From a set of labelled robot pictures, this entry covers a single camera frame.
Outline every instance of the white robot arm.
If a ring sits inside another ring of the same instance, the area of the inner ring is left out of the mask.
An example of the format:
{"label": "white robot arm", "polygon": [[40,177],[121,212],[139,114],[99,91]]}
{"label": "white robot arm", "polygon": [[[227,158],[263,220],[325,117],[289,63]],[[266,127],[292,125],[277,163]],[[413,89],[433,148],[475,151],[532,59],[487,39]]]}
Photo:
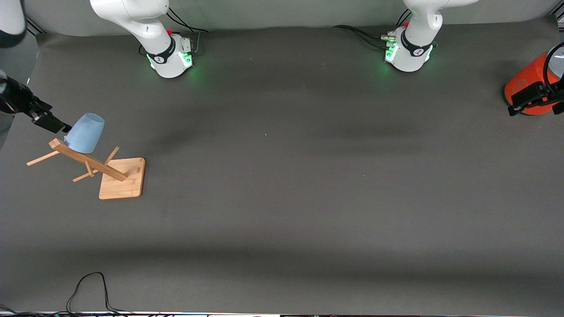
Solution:
{"label": "white robot arm", "polygon": [[0,48],[16,46],[25,37],[21,0],[0,0]]}
{"label": "white robot arm", "polygon": [[169,0],[90,0],[90,5],[100,18],[123,27],[139,40],[160,76],[178,77],[192,67],[190,40],[169,34],[156,19],[166,14]]}
{"label": "white robot arm", "polygon": [[390,44],[386,61],[400,71],[414,72],[429,60],[433,40],[443,26],[439,10],[463,7],[478,0],[403,0],[411,10],[412,17],[407,27],[401,26],[388,32],[396,36],[396,43]]}

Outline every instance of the orange bucket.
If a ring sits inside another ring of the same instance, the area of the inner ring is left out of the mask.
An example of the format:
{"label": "orange bucket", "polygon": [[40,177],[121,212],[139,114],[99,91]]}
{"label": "orange bucket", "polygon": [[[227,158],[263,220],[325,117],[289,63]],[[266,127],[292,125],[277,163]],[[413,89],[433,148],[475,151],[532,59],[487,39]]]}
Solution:
{"label": "orange bucket", "polygon": [[[558,49],[554,55],[561,54],[562,49]],[[515,93],[525,89],[530,84],[535,82],[543,82],[543,68],[544,62],[547,60],[548,52],[542,53],[537,59],[535,59],[531,64],[529,64],[525,69],[523,69],[520,73],[518,73],[513,79],[511,79],[504,87],[503,95],[505,97],[505,101],[513,105],[513,101],[511,96]],[[549,83],[555,83],[560,80],[562,77],[562,62],[553,63],[554,56],[550,59],[549,67],[548,67],[548,81]],[[537,107],[526,108],[523,110],[523,113],[530,116],[539,116],[549,113],[552,110],[552,106],[557,104],[557,102],[547,105],[539,105]]]}

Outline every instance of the blue cup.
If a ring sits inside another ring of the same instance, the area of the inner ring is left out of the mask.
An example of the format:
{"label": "blue cup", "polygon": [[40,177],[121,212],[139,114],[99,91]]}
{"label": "blue cup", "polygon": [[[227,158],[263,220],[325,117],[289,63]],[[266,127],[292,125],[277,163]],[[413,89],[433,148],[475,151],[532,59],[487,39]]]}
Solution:
{"label": "blue cup", "polygon": [[103,130],[102,117],[94,113],[85,113],[67,134],[65,144],[79,153],[92,153]]}

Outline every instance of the cable connector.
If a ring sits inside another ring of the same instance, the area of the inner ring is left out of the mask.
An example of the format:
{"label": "cable connector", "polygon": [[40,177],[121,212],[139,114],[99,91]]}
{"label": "cable connector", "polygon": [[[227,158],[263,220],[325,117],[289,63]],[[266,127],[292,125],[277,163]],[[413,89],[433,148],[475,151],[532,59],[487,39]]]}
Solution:
{"label": "cable connector", "polygon": [[395,43],[395,35],[381,35],[380,39],[384,42]]}

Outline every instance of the white wall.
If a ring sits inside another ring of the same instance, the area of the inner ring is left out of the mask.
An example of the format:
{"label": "white wall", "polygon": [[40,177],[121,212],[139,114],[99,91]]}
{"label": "white wall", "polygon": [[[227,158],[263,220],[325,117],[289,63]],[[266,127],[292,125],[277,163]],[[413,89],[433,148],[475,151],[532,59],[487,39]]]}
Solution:
{"label": "white wall", "polygon": [[[546,15],[558,0],[481,0],[473,5],[443,10],[445,22],[497,23]],[[101,20],[89,0],[25,0],[29,16],[49,32],[88,36],[125,34]],[[391,25],[405,10],[401,0],[170,0],[186,23],[214,29],[269,27],[329,27],[336,24]],[[167,28],[181,29],[166,16]]]}

